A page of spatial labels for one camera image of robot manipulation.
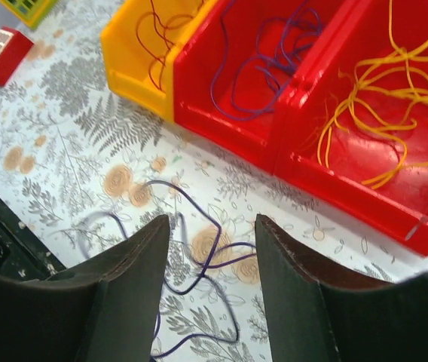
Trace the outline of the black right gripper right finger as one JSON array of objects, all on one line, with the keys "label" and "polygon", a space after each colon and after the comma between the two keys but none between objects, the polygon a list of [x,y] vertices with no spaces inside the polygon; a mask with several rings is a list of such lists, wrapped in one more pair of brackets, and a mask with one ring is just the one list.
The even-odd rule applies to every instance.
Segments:
[{"label": "black right gripper right finger", "polygon": [[255,242],[275,361],[428,361],[428,272],[371,278],[261,214]]}]

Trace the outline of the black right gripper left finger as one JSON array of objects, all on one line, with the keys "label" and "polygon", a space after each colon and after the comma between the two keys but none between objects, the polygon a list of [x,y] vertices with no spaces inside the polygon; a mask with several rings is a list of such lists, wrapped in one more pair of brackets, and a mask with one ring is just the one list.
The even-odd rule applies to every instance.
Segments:
[{"label": "black right gripper left finger", "polygon": [[149,360],[169,241],[160,215],[46,280],[0,276],[0,361]]}]

